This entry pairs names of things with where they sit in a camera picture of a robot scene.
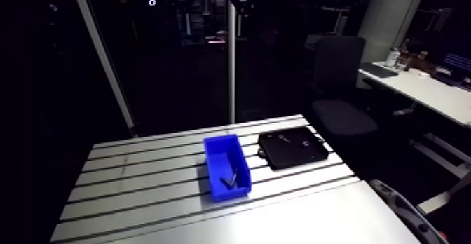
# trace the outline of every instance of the metal tool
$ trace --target metal tool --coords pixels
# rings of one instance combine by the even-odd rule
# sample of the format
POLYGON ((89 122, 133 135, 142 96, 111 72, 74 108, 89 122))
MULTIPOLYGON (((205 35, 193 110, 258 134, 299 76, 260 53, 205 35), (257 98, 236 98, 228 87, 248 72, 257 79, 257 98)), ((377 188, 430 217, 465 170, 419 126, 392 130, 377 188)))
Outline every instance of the metal tool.
POLYGON ((229 181, 228 179, 221 177, 221 181, 227 186, 228 189, 232 189, 236 185, 236 178, 237 178, 237 169, 234 170, 234 175, 232 176, 232 180, 229 181))
POLYGON ((281 139, 283 142, 291 142, 289 139, 287 139, 283 134, 278 135, 278 139, 281 139))

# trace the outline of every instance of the black case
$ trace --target black case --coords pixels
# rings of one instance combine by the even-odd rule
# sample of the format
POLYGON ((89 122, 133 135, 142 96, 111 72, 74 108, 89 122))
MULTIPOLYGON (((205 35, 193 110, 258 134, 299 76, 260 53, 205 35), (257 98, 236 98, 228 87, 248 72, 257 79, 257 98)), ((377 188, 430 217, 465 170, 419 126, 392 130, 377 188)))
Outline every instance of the black case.
POLYGON ((307 127, 262 133, 259 145, 261 157, 266 158, 274 170, 325 160, 329 154, 307 127))

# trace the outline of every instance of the black office chair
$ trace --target black office chair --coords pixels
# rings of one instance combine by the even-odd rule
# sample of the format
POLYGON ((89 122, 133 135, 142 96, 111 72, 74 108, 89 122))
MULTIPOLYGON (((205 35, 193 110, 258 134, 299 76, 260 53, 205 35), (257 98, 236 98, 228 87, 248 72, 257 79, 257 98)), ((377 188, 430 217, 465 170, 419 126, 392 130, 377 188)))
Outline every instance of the black office chair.
POLYGON ((361 101, 355 96, 355 85, 364 44, 363 38, 354 36, 308 37, 305 47, 311 55, 312 82, 306 117, 342 152, 344 160, 366 167, 371 163, 366 156, 353 158, 372 148, 378 125, 352 104, 355 98, 361 101))

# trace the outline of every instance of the desk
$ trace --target desk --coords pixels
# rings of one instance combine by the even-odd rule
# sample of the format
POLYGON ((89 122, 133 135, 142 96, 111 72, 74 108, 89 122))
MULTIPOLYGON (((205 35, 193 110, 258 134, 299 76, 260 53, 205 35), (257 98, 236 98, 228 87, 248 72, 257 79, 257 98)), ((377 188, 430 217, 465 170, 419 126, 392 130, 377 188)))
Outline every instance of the desk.
MULTIPOLYGON (((383 63, 384 62, 377 62, 374 64, 384 67, 383 63)), ((436 111, 442 116, 449 118, 463 127, 471 128, 470 92, 467 92, 461 88, 448 86, 445 83, 437 81, 429 76, 419 76, 413 71, 402 71, 399 72, 397 76, 391 76, 384 79, 361 69, 360 73, 375 80, 383 86, 391 88, 392 90, 395 90, 411 98, 414 102, 422 104, 425 107, 436 111)), ((462 159, 466 163, 471 164, 471 158, 468 155, 459 151, 457 148, 454 148, 444 140, 435 137, 431 133, 428 133, 424 136, 443 147, 447 151, 451 152, 453 155, 462 159)), ((449 201, 452 194, 470 184, 471 172, 467 165, 462 164, 460 166, 455 166, 421 143, 414 142, 413 146, 460 178, 460 182, 452 187, 449 191, 445 191, 418 205, 418 209, 427 214, 445 205, 449 201)))
POLYGON ((360 73, 438 112, 457 124, 471 127, 471 92, 448 86, 429 76, 419 76, 413 72, 403 71, 399 72, 397 76, 384 79, 361 69, 360 73))
POLYGON ((51 241, 418 243, 327 143, 327 160, 279 171, 256 155, 259 133, 299 126, 320 137, 296 115, 96 144, 51 241), (243 147, 252 191, 213 203, 202 139, 229 133, 243 147))

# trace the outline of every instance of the blue storage box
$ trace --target blue storage box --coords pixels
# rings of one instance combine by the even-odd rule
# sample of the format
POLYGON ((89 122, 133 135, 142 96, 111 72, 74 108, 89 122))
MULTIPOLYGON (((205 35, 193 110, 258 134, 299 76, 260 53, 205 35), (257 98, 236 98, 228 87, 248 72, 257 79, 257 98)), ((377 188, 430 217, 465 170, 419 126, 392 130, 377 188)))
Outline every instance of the blue storage box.
POLYGON ((247 195, 252 190, 252 180, 237 135, 206 138, 203 143, 212 200, 224 201, 247 195), (235 184, 229 187, 222 179, 232 180, 234 172, 237 172, 235 184))

